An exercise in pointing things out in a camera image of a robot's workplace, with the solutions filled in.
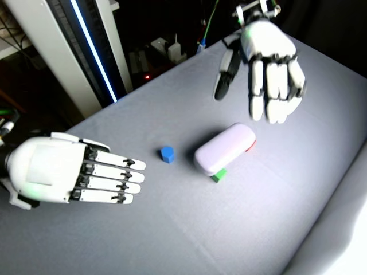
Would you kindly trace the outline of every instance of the blue light strip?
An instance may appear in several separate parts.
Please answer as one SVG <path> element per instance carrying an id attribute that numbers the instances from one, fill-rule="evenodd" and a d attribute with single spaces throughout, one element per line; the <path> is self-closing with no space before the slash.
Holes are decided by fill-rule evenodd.
<path id="1" fill-rule="evenodd" d="M 103 65 L 101 63 L 101 60 L 99 59 L 99 56 L 97 54 L 97 51 L 96 51 L 96 48 L 94 47 L 94 44 L 93 44 L 93 41 L 92 41 L 92 38 L 91 36 L 89 35 L 89 31 L 87 29 L 87 26 L 85 25 L 85 22 L 84 22 L 84 19 L 83 19 L 83 16 L 81 16 L 81 13 L 80 13 L 80 10 L 79 10 L 79 7 L 78 7 L 78 4 L 76 2 L 76 0 L 70 0 L 71 2 L 71 5 L 73 6 L 73 9 L 75 11 L 75 14 L 76 14 L 76 17 L 78 18 L 78 21 L 80 23 L 80 26 L 83 30 L 83 33 L 88 41 L 88 44 L 89 44 L 89 47 L 91 48 L 92 50 L 92 53 L 93 53 L 93 56 L 97 62 L 97 65 L 98 65 L 98 68 L 99 70 L 101 71 L 101 74 L 103 76 L 103 79 L 104 79 L 104 82 L 106 82 L 106 85 L 107 85 L 107 88 L 108 88 L 108 91 L 110 92 L 111 94 L 111 97 L 113 99 L 114 102 L 117 102 L 117 99 L 116 99 L 116 96 L 115 96 L 115 93 L 114 91 L 112 90 L 112 87 L 111 87 L 111 84 L 110 84 L 110 81 L 108 80 L 108 77 L 106 75 L 106 72 L 104 71 L 104 68 L 103 68 Z"/>

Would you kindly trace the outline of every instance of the table surface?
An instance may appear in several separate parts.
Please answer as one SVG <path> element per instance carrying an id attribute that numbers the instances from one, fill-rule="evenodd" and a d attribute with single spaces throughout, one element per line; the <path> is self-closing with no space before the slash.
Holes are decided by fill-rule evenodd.
<path id="1" fill-rule="evenodd" d="M 110 7 L 111 7 L 112 11 L 117 10 L 118 8 L 120 8 L 119 3 L 117 1 L 109 0 L 109 2 L 110 2 Z M 19 35 L 15 36 L 18 43 L 22 39 L 23 35 L 24 34 L 22 33 L 22 34 L 19 34 Z M 6 38 L 6 40 L 8 42 L 10 42 L 12 45 L 14 45 L 15 47 L 19 48 L 18 45 L 15 43 L 15 41 L 11 37 Z M 23 49 L 26 49 L 30 45 L 32 45 L 32 43 L 27 38 L 23 40 L 23 42 L 22 42 Z M 16 49 L 15 47 L 9 45 L 4 40 L 0 40 L 0 60 L 7 57 L 7 56 L 12 55 L 13 53 L 18 52 L 19 50 Z"/>
<path id="2" fill-rule="evenodd" d="M 248 114 L 248 69 L 227 97 L 212 90 L 218 42 L 69 133 L 144 160 L 131 205 L 42 203 L 24 211 L 0 192 L 0 265 L 7 274 L 280 274 L 367 133 L 367 80 L 295 41 L 308 92 L 283 125 Z M 193 152 L 235 122 L 256 146 L 215 184 Z M 175 149 L 172 164 L 160 160 Z"/>

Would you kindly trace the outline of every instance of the back of robotic hand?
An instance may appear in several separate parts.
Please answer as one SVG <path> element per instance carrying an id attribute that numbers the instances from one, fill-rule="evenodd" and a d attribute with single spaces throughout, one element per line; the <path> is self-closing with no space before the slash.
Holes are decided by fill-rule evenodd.
<path id="1" fill-rule="evenodd" d="M 270 123 L 284 123 L 302 101 L 306 78 L 298 64 L 295 45 L 269 20 L 280 13 L 280 7 L 272 3 L 271 11 L 267 0 L 236 8 L 233 16 L 238 17 L 242 33 L 240 41 L 228 48 L 222 60 L 214 98 L 221 100 L 225 96 L 242 56 L 249 64 L 251 118 L 260 120 L 265 106 Z"/>
<path id="2" fill-rule="evenodd" d="M 0 161 L 8 175 L 1 182 L 10 203 L 23 209 L 31 209 L 31 204 L 21 197 L 56 203 L 131 203 L 144 181 L 144 175 L 132 170 L 146 166 L 111 154 L 105 144 L 58 132 L 28 139 L 11 152 L 2 150 Z"/>

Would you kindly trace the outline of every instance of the blue connector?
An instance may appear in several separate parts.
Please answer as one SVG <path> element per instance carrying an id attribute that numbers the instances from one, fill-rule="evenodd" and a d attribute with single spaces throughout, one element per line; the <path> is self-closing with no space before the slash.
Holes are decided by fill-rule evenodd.
<path id="1" fill-rule="evenodd" d="M 197 47 L 196 54 L 199 54 L 202 50 L 204 50 L 205 46 L 206 46 L 206 38 L 203 38 Z"/>

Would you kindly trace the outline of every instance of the blue block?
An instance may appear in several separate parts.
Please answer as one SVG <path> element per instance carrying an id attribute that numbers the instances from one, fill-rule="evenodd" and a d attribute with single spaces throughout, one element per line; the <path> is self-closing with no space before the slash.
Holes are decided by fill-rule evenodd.
<path id="1" fill-rule="evenodd" d="M 161 149 L 162 159 L 166 163 L 174 161 L 174 151 L 172 147 L 166 146 Z"/>

